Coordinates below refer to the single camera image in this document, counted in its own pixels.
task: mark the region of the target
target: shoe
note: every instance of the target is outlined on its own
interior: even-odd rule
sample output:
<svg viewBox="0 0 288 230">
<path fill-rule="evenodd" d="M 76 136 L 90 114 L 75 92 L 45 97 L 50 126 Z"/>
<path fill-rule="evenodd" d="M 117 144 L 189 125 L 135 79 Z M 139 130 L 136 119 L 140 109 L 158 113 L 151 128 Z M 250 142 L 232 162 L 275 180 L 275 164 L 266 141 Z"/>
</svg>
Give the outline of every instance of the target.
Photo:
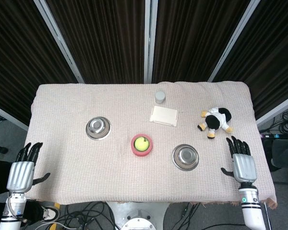
<svg viewBox="0 0 288 230">
<path fill-rule="evenodd" d="M 42 207 L 44 210 L 43 219 L 40 222 L 54 222 L 60 217 L 60 210 L 57 207 Z"/>
</svg>

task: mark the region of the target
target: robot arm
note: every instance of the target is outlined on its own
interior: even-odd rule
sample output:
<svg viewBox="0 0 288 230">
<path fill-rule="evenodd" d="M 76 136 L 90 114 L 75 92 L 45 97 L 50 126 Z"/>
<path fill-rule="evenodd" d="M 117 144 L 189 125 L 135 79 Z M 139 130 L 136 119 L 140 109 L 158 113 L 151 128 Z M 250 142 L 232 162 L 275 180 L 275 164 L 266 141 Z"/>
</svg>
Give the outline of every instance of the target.
<svg viewBox="0 0 288 230">
<path fill-rule="evenodd" d="M 10 175 L 7 183 L 9 197 L 6 201 L 5 208 L 0 223 L 0 230 L 19 230 L 21 223 L 26 223 L 28 220 L 23 218 L 26 198 L 24 193 L 28 192 L 32 185 L 34 167 L 38 158 L 38 153 L 43 143 L 36 143 L 28 150 L 31 143 L 27 144 L 19 151 L 16 162 L 11 166 Z M 38 179 L 38 183 L 46 180 L 49 177 Z"/>
<path fill-rule="evenodd" d="M 251 230 L 265 230 L 258 190 L 252 185 L 257 179 L 257 174 L 250 148 L 246 142 L 231 138 L 233 142 L 229 138 L 226 140 L 233 159 L 233 172 L 224 168 L 221 168 L 221 171 L 240 183 L 239 194 L 245 225 Z"/>
</svg>

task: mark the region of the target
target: silver robot hand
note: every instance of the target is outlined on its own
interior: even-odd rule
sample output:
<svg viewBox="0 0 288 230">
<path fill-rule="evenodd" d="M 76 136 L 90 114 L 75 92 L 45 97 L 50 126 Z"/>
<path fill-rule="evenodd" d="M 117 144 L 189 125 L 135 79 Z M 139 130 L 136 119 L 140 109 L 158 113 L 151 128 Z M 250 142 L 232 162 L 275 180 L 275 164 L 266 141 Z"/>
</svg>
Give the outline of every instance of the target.
<svg viewBox="0 0 288 230">
<path fill-rule="evenodd" d="M 33 184 L 44 181 L 49 177 L 49 174 L 45 175 L 44 178 L 38 179 L 35 183 L 33 180 L 34 167 L 42 145 L 43 143 L 36 143 L 30 149 L 29 154 L 27 154 L 31 143 L 27 144 L 26 147 L 19 151 L 16 162 L 11 166 L 7 183 L 9 197 L 1 218 L 0 230 L 19 230 L 21 223 L 28 221 L 23 219 L 26 204 L 24 193 L 28 192 Z"/>
<path fill-rule="evenodd" d="M 246 142 L 231 137 L 233 142 L 226 138 L 231 157 L 233 172 L 221 168 L 221 171 L 234 177 L 240 183 L 239 194 L 245 225 L 251 230 L 265 230 L 264 218 L 258 198 L 258 190 L 252 185 L 257 179 L 256 167 L 250 148 Z"/>
</svg>

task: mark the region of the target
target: tennis ball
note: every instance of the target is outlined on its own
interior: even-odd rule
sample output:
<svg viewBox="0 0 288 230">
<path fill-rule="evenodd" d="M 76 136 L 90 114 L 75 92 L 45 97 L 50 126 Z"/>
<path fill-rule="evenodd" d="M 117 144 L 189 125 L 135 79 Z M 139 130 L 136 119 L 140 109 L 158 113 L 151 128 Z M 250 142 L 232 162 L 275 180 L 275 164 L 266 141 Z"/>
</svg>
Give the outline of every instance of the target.
<svg viewBox="0 0 288 230">
<path fill-rule="evenodd" d="M 134 147 L 138 151 L 141 151 L 141 152 L 146 151 L 149 147 L 149 141 L 147 138 L 139 137 L 135 140 Z"/>
</svg>

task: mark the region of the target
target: black curtain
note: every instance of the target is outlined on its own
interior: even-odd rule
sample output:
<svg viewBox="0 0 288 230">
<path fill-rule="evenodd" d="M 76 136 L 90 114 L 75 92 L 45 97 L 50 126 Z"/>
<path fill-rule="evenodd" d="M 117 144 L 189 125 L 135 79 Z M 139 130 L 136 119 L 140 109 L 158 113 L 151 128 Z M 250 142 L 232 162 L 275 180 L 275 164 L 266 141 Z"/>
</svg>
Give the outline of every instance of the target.
<svg viewBox="0 0 288 230">
<path fill-rule="evenodd" d="M 288 98 L 288 0 L 262 0 L 214 81 L 243 81 L 260 118 Z"/>
<path fill-rule="evenodd" d="M 85 83 L 143 83 L 145 0 L 47 0 Z"/>
<path fill-rule="evenodd" d="M 76 82 L 33 1 L 0 0 L 0 108 L 28 125 L 40 84 Z"/>
<path fill-rule="evenodd" d="M 159 0 L 153 83 L 207 81 L 249 0 Z"/>
</svg>

